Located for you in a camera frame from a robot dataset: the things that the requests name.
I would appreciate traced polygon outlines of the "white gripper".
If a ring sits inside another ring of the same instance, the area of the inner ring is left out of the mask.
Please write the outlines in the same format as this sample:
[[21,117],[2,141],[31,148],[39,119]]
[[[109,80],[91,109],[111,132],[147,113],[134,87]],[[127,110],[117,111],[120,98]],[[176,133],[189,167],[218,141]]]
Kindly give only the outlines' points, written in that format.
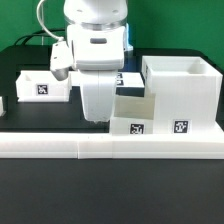
[[113,111],[117,70],[80,70],[80,93],[84,118],[91,122],[107,122]]

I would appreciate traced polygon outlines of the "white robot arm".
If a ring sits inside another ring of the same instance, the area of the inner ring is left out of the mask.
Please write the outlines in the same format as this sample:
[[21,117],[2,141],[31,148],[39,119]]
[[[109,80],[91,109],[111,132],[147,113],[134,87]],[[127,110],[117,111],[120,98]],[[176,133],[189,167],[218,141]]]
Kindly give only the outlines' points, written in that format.
[[124,67],[126,0],[65,0],[67,44],[80,74],[84,118],[110,120],[116,77]]

